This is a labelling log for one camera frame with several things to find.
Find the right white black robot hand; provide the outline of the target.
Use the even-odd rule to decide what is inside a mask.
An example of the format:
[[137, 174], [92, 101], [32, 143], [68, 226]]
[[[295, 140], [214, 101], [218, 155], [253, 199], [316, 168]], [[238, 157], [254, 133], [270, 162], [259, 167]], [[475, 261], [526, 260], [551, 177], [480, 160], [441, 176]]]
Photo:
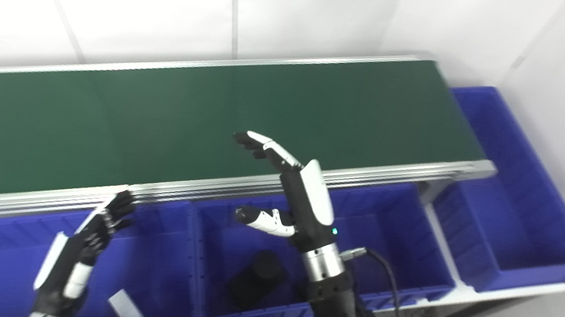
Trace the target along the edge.
[[318, 160], [303, 164], [277, 141], [254, 131], [237, 132], [234, 140], [256, 159], [268, 160], [276, 170], [288, 208], [259, 208], [240, 205], [235, 219], [253, 229], [288, 238], [300, 253], [339, 254], [334, 211]]

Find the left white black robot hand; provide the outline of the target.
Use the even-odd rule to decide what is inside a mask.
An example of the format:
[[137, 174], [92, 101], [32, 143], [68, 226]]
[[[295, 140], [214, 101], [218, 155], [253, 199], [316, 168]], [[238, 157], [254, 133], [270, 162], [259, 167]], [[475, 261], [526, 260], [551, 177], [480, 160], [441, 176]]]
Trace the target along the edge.
[[28, 317], [76, 317], [88, 296], [98, 257], [114, 234], [133, 224], [134, 196], [121, 191], [98, 205], [71, 236], [56, 234], [33, 281], [35, 300]]

